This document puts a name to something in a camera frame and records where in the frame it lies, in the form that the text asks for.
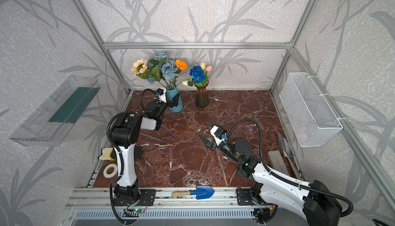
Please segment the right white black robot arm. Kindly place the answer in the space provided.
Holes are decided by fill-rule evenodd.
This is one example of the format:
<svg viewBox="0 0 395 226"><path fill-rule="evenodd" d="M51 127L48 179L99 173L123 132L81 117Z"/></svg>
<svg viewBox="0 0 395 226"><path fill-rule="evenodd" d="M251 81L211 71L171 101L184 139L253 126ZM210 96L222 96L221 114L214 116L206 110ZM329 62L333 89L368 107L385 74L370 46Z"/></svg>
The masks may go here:
<svg viewBox="0 0 395 226"><path fill-rule="evenodd" d="M238 164L238 174L254 181L251 196L256 204L269 203L293 212L305 219L310 226L336 226L340 218L353 212L353 203L331 193L321 182L298 180L269 167L263 158L255 158L246 139L230 140L235 131L229 132L220 125L211 125L212 140L199 135L206 148L219 150Z"/></svg>

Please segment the yellow sunflower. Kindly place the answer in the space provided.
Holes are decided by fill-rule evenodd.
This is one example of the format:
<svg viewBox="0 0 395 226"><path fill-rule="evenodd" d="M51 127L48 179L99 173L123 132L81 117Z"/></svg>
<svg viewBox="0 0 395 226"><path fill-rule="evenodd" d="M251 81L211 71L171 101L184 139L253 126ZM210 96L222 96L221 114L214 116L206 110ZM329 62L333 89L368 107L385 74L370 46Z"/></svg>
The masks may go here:
<svg viewBox="0 0 395 226"><path fill-rule="evenodd" d="M133 63L131 68L131 74L141 79L149 79L152 77L151 72L148 68L148 61L144 58Z"/></svg>

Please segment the blue rose stem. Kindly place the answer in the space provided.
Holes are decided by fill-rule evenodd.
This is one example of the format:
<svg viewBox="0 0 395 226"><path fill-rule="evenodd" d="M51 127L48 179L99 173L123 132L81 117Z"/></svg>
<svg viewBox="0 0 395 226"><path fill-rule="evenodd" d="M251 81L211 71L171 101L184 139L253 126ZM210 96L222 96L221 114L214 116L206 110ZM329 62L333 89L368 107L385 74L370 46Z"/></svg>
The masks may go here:
<svg viewBox="0 0 395 226"><path fill-rule="evenodd" d="M206 72L198 65L193 66L189 72L187 85L203 87L206 84Z"/></svg>

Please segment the orange flower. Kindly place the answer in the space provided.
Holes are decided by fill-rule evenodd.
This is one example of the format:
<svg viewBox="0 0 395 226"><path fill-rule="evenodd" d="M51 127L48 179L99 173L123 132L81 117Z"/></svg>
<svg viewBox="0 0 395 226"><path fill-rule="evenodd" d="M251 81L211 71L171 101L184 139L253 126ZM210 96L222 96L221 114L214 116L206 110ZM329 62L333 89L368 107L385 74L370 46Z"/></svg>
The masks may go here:
<svg viewBox="0 0 395 226"><path fill-rule="evenodd" d="M182 60L179 60L179 59L176 60L175 65L181 71L184 71L184 70L186 70L188 68L188 65L186 64L186 62L182 61Z"/></svg>

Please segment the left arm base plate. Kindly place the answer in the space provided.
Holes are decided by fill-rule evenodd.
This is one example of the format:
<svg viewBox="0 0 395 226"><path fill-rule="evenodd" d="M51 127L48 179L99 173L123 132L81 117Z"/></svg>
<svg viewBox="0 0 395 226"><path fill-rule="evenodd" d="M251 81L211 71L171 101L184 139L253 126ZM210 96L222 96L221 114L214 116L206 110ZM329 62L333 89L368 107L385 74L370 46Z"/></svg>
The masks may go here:
<svg viewBox="0 0 395 226"><path fill-rule="evenodd" d="M153 206L155 195L155 189L139 189L139 195L136 197L115 194L113 202L115 206Z"/></svg>

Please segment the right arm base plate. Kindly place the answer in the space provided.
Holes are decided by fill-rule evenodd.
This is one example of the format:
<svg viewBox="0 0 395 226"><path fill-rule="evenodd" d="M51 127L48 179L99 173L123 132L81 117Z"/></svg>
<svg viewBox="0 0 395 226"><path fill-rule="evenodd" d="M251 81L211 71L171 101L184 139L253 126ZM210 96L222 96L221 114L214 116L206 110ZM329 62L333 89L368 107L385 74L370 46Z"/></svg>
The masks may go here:
<svg viewBox="0 0 395 226"><path fill-rule="evenodd" d="M238 205L265 205L266 202L256 194L252 189L236 189L237 204Z"/></svg>

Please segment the teal ceramic vase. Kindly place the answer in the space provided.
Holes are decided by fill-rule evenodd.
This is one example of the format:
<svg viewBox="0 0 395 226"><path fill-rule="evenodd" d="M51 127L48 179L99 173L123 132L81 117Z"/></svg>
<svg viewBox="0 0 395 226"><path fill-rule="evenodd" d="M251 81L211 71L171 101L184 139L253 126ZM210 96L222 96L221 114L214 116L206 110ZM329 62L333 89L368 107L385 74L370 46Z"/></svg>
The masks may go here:
<svg viewBox="0 0 395 226"><path fill-rule="evenodd" d="M178 87L171 89L166 87L167 105L173 113L179 113L183 110L183 103Z"/></svg>

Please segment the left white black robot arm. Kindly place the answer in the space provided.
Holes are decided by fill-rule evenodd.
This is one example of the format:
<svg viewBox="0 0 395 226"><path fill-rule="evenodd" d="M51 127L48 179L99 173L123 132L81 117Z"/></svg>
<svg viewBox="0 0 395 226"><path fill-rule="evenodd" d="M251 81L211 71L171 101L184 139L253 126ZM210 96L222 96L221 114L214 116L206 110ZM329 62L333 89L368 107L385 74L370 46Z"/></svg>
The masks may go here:
<svg viewBox="0 0 395 226"><path fill-rule="evenodd" d="M155 91L145 89L140 97L144 114L124 111L115 115L108 123L107 138L114 147L118 165L118 178L113 191L119 197L138 200L141 196L134 159L142 153L142 148L135 144L142 129L158 131L165 110L180 105L179 92L167 98L169 92L166 88Z"/></svg>

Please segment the dark red glass vase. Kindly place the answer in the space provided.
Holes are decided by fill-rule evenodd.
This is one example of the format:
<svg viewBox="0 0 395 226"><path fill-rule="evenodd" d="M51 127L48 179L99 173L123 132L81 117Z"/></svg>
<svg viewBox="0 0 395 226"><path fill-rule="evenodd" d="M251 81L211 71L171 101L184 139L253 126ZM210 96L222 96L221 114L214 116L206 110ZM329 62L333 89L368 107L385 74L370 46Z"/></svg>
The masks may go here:
<svg viewBox="0 0 395 226"><path fill-rule="evenodd" d="M200 108L205 108L209 105L209 96L206 89L208 85L209 85L209 81L207 81L204 86L195 85L196 87L195 104Z"/></svg>

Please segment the pink tulip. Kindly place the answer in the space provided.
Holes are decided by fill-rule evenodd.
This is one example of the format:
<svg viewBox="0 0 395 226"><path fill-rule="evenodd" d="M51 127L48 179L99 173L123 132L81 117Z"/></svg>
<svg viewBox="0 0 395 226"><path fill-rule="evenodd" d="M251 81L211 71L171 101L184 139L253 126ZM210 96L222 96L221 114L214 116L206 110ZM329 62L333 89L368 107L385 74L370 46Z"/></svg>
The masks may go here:
<svg viewBox="0 0 395 226"><path fill-rule="evenodd" d="M207 72L211 72L211 71L212 71L212 68L213 68L213 67L212 67L211 65L210 65L210 66L207 66L207 67L206 67L206 71L207 71Z"/></svg>

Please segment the blue hydrangea bouquet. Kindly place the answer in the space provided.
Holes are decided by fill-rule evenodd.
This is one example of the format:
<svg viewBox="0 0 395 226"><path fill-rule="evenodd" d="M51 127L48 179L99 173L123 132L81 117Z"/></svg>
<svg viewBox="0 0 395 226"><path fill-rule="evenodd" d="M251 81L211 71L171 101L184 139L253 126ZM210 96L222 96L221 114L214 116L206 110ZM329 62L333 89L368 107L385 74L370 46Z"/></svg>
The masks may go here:
<svg viewBox="0 0 395 226"><path fill-rule="evenodd" d="M156 52L147 62L146 81L153 85L160 83L172 90L177 87L177 78L181 69L176 65L176 60L169 57L169 52Z"/></svg>

